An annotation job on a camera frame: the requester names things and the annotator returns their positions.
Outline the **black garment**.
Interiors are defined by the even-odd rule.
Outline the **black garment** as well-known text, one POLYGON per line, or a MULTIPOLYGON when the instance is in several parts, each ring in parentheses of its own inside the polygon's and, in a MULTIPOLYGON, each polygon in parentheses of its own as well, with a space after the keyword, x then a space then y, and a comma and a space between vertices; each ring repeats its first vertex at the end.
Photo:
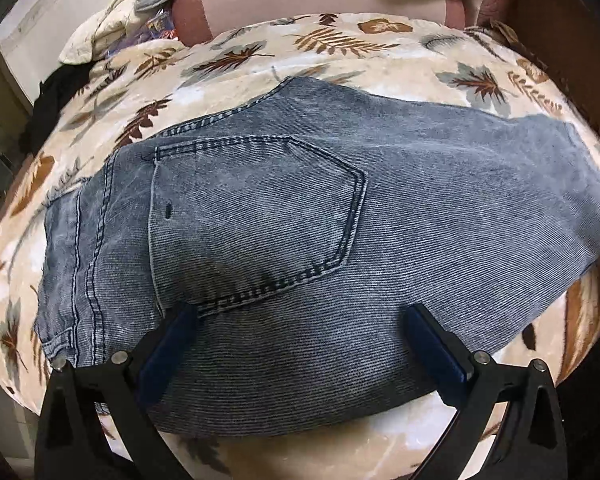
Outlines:
POLYGON ((25 155, 35 155, 56 127, 59 115, 76 92, 90 80, 95 62, 62 64, 40 83, 40 95, 35 100, 32 116, 20 134, 18 146, 25 155))

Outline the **blue denim jeans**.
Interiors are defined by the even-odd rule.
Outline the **blue denim jeans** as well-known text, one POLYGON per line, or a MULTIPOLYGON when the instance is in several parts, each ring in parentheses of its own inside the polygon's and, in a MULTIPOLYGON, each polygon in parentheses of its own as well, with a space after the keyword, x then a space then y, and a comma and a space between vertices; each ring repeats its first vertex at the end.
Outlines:
POLYGON ((49 359, 102 364, 190 307, 155 425, 290 434, 429 392, 407 304, 505 347, 600 258, 600 170, 554 118, 294 78, 119 148, 45 234, 49 359))

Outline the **cream floral pillow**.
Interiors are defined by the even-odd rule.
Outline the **cream floral pillow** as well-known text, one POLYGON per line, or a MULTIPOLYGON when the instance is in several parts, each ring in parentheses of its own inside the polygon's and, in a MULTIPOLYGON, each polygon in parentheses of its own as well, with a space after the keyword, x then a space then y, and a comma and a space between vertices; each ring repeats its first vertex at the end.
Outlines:
POLYGON ((135 10, 136 0, 111 0, 108 6, 84 21, 70 36, 58 62, 81 65, 97 61, 117 41, 133 35, 148 21, 147 12, 135 10))

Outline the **purple printed packet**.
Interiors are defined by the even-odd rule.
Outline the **purple printed packet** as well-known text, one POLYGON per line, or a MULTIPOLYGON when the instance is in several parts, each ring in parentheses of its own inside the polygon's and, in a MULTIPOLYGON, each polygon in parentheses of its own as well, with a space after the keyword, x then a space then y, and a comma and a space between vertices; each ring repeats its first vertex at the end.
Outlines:
POLYGON ((147 41, 176 38, 178 38, 178 35, 175 32, 171 10, 161 9, 135 32, 115 41, 104 51, 102 56, 111 58, 125 48, 134 47, 147 41))

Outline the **beige leaf-print fleece blanket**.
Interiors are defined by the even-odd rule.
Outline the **beige leaf-print fleece blanket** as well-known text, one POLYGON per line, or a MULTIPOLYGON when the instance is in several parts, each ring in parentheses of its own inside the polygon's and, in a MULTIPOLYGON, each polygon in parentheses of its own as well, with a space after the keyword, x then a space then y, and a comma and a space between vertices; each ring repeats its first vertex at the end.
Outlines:
MULTIPOLYGON (((167 126, 227 110, 287 77, 314 77, 378 96, 568 122, 600 170, 600 138, 528 58, 488 32, 382 14, 309 14, 250 25, 186 48, 155 40, 95 65, 61 109, 33 162, 25 162, 0 217, 0 393, 30 422, 50 364, 35 335, 46 239, 45 206, 123 145, 167 126)), ((544 359, 561 382, 600 336, 600 263, 579 278, 496 358, 544 359)), ((410 474, 451 420, 429 393, 385 414, 272 439, 199 442, 164 434, 201 479, 390 479, 410 474)))

